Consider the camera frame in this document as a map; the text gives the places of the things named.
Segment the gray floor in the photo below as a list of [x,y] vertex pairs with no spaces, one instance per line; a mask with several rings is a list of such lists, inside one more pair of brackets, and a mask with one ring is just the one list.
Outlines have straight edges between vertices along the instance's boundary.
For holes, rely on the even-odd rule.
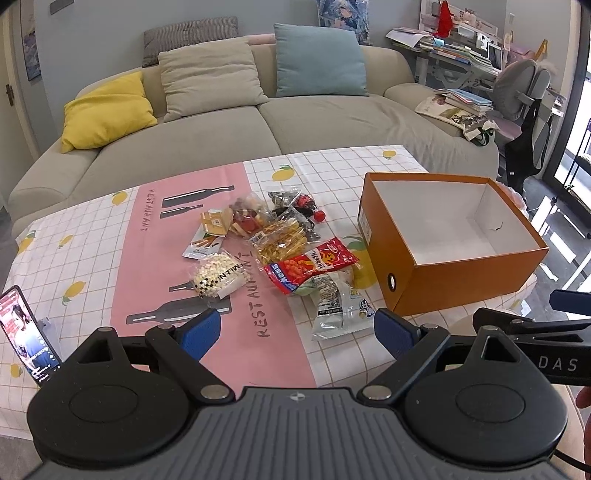
[[[540,234],[548,243],[549,252],[543,266],[536,271],[538,284],[526,302],[531,308],[528,317],[540,321],[564,320],[565,313],[555,312],[548,304],[550,293],[563,288],[571,280],[569,290],[591,291],[591,265],[585,264],[587,256],[591,260],[591,240],[585,238],[589,232],[584,225],[561,202],[547,208],[553,197],[548,187],[536,180],[525,183],[525,197],[530,219],[540,225]],[[17,245],[10,236],[11,221],[6,210],[0,210],[0,284],[3,286],[12,261],[17,253]],[[573,274],[580,270],[573,279]],[[32,442],[0,437],[0,480],[21,480],[40,463]]]

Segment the cable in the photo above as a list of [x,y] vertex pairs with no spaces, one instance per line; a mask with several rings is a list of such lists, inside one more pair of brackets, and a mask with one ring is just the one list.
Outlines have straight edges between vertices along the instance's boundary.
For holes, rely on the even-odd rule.
[[586,463],[583,462],[579,462],[578,460],[572,458],[571,456],[567,455],[566,453],[561,452],[560,450],[555,450],[554,454],[560,458],[563,462],[568,463],[571,466],[574,466],[575,468],[578,468],[579,470],[582,470],[583,472],[586,473],[591,473],[591,466],[587,465]]

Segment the gray striped pillow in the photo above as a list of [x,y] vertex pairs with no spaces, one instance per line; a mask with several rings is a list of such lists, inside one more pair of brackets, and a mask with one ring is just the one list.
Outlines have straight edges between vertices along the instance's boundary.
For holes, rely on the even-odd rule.
[[144,32],[142,67],[156,65],[158,54],[163,51],[176,50],[204,41],[236,38],[237,36],[238,19],[236,17],[205,18],[146,30]]

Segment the poster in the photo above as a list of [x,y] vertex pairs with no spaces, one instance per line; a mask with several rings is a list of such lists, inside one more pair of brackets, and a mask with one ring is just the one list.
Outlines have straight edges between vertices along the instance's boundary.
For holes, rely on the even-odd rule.
[[359,45],[369,40],[368,0],[316,0],[321,27],[355,32]]
[[35,15],[33,14],[33,0],[21,0],[21,33],[22,53],[25,57],[27,78],[29,82],[41,76],[39,55],[37,54],[37,39],[35,37]]

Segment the light blue pillow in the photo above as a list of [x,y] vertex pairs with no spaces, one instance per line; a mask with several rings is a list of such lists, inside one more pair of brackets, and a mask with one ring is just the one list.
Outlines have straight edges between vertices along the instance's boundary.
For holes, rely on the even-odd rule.
[[355,33],[275,24],[277,96],[364,95],[367,77]]

